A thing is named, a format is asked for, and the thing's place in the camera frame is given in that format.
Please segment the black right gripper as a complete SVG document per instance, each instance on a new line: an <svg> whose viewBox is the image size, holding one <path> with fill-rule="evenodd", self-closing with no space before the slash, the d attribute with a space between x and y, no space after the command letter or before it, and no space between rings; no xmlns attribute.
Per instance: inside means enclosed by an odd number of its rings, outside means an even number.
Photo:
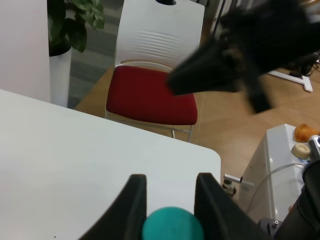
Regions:
<svg viewBox="0 0 320 240"><path fill-rule="evenodd" d="M317 0L269 0L251 9L236 8L221 17L219 36L167 76L175 95L207 91L237 92L243 84L256 113L272 108L260 76L320 49Z"/></svg>

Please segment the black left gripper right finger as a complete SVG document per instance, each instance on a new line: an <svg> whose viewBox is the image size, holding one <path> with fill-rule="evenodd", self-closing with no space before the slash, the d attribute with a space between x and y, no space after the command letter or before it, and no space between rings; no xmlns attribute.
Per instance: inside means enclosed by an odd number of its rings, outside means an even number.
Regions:
<svg viewBox="0 0 320 240"><path fill-rule="evenodd" d="M266 240L268 235L224 192L211 173L196 179L194 215L206 240Z"/></svg>

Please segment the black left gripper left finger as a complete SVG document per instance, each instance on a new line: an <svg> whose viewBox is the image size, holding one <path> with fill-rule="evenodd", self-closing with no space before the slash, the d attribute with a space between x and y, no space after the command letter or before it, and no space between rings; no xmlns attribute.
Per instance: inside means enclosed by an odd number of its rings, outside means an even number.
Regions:
<svg viewBox="0 0 320 240"><path fill-rule="evenodd" d="M132 174L106 212L82 240L141 240L147 219L147 177Z"/></svg>

